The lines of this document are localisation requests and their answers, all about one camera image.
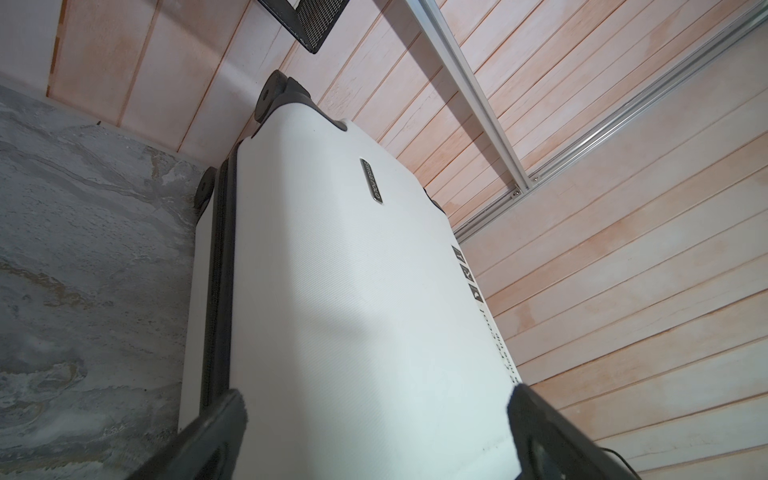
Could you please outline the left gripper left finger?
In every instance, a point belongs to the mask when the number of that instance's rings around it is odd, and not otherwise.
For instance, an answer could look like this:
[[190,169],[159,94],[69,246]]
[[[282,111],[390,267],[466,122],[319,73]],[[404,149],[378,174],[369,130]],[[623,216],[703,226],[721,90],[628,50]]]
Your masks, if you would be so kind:
[[224,392],[132,479],[230,479],[248,422],[241,393]]

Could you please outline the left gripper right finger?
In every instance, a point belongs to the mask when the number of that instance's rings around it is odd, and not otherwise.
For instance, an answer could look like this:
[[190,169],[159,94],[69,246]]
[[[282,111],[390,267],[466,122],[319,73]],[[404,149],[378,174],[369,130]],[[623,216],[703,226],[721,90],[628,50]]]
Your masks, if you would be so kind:
[[512,391],[507,416],[520,479],[637,479],[618,452],[596,445],[528,385]]

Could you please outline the white and black suitcase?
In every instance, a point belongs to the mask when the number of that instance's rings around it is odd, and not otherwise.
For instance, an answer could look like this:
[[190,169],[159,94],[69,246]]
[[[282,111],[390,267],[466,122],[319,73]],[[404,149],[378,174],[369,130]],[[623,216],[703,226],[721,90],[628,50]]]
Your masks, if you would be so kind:
[[235,389],[237,479],[513,479],[520,378],[445,212],[274,72],[194,197],[179,426]]

